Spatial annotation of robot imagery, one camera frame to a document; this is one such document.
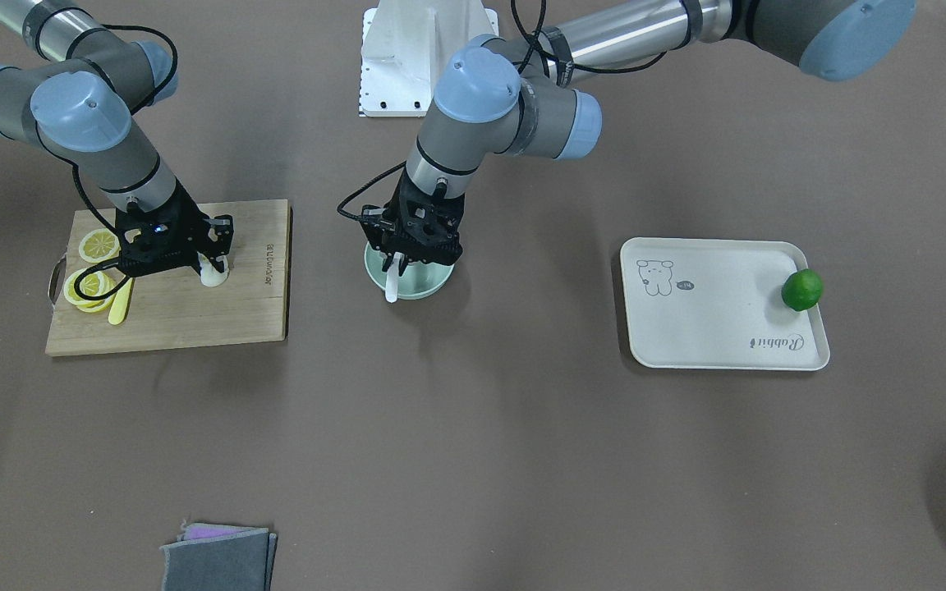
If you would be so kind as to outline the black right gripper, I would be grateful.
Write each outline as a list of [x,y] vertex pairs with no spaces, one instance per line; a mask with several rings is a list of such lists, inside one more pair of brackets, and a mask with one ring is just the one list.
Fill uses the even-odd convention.
[[207,218],[178,182],[165,205],[151,212],[117,210],[115,228],[122,239],[117,269],[128,277],[143,277],[179,267],[199,272],[199,255],[227,257],[234,220]]

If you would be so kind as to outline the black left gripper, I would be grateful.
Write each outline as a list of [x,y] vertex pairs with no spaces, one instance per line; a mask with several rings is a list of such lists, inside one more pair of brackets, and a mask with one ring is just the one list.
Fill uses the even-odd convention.
[[367,204],[360,224],[373,250],[401,252],[410,263],[454,265],[462,255],[459,225],[465,195],[437,199],[425,194],[406,173],[383,206]]

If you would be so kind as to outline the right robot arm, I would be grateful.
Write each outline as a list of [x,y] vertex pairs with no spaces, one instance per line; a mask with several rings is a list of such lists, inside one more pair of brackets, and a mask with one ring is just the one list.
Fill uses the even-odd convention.
[[113,264],[128,277],[189,267],[206,286],[228,274],[234,221],[207,216],[134,116],[172,97],[177,49],[128,42],[71,1],[0,1],[0,22],[46,64],[0,65],[0,135],[52,154],[115,206]]

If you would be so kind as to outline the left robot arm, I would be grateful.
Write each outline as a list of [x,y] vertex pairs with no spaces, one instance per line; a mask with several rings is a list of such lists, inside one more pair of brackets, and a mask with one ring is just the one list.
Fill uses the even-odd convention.
[[583,158],[602,112],[574,89],[590,75],[652,67],[690,44],[739,39],[822,80],[862,75],[915,15],[913,1],[630,1],[519,39],[482,34],[443,65],[392,198],[354,216],[383,268],[451,266],[466,188],[490,153]]

